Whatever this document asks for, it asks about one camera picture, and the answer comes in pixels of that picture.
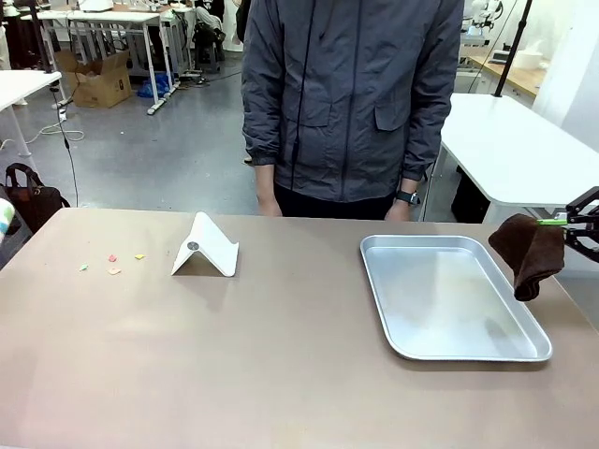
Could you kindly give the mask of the person's left hand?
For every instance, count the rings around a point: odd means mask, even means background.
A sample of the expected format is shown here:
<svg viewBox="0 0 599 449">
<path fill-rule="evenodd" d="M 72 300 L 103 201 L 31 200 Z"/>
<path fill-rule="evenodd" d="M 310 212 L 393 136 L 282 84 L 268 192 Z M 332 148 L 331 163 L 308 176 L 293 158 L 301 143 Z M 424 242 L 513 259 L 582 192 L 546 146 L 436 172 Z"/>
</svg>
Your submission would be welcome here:
<svg viewBox="0 0 599 449">
<path fill-rule="evenodd" d="M 395 200 L 385 216 L 390 222 L 409 222 L 411 220 L 411 205 L 402 200 Z"/>
</svg>

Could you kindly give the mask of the person's right hand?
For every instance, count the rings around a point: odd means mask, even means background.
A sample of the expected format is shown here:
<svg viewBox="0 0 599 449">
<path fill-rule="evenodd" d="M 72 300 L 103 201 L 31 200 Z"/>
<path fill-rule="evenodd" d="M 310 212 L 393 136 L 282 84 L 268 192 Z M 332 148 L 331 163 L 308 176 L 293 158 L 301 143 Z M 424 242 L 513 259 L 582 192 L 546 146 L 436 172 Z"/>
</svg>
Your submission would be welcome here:
<svg viewBox="0 0 599 449">
<path fill-rule="evenodd" d="M 256 199 L 259 211 L 263 216 L 281 217 L 283 215 L 272 186 L 258 188 Z"/>
</svg>

